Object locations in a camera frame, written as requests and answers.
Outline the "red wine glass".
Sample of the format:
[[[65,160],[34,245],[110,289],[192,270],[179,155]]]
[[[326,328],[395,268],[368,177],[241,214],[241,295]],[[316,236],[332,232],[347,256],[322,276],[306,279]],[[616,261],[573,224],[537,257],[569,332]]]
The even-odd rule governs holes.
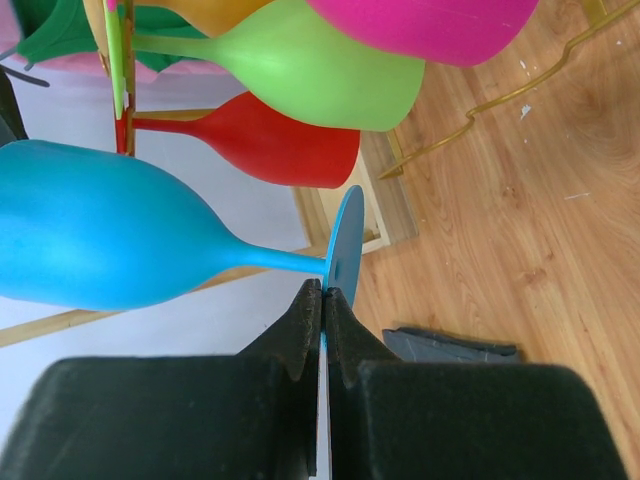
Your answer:
[[[354,169],[361,140],[358,130],[303,123],[249,92],[215,109],[137,112],[128,107],[114,123],[121,154],[133,154],[138,130],[188,135],[256,179],[294,187],[342,186]]]

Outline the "green wine glass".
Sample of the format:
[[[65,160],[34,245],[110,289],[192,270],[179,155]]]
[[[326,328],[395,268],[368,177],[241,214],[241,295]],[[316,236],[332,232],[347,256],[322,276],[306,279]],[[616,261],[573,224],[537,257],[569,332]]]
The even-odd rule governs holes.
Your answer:
[[[135,52],[215,63],[259,100],[316,126],[385,132],[411,110],[423,60],[353,40],[304,1],[273,1],[214,38],[134,33]]]

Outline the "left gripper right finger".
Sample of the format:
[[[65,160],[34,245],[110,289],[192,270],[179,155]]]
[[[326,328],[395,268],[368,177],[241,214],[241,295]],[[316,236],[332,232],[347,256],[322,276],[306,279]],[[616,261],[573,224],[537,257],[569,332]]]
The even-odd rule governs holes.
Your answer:
[[[335,479],[623,479],[594,393],[549,364],[413,363],[323,305]]]

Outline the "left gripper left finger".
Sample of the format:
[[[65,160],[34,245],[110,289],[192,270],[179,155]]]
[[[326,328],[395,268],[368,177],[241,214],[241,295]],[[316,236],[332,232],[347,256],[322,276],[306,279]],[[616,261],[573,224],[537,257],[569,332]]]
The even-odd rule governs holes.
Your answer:
[[[317,472],[321,286],[234,355],[80,357],[34,384],[5,479],[306,479]]]

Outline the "blue wine glass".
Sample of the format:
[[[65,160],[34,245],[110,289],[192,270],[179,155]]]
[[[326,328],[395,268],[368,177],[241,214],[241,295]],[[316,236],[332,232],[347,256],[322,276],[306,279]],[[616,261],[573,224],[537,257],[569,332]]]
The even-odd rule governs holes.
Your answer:
[[[5,479],[270,479],[316,472],[320,310],[355,296],[364,195],[351,187],[325,258],[246,243],[149,163],[37,140],[1,150],[1,292],[94,311],[190,292],[238,266],[304,272],[287,314],[235,356],[85,357],[35,384]]]

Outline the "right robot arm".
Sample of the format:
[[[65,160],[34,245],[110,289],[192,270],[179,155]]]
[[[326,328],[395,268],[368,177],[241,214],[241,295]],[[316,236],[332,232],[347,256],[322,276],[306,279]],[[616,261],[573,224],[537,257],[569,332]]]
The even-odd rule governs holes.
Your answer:
[[[16,140],[28,138],[24,123],[19,111],[14,90],[7,74],[1,71],[1,139],[0,145],[4,146]]]

